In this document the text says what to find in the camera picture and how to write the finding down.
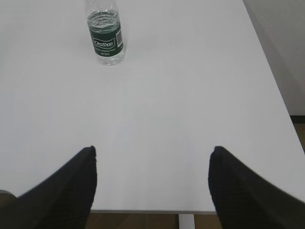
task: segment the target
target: bottle label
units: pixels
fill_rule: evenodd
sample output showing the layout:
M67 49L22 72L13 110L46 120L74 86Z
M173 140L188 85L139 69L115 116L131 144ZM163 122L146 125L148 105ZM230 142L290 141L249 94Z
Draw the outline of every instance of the bottle label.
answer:
M97 33L90 30L90 34L94 50L99 56L115 56L123 49L121 24L110 33Z

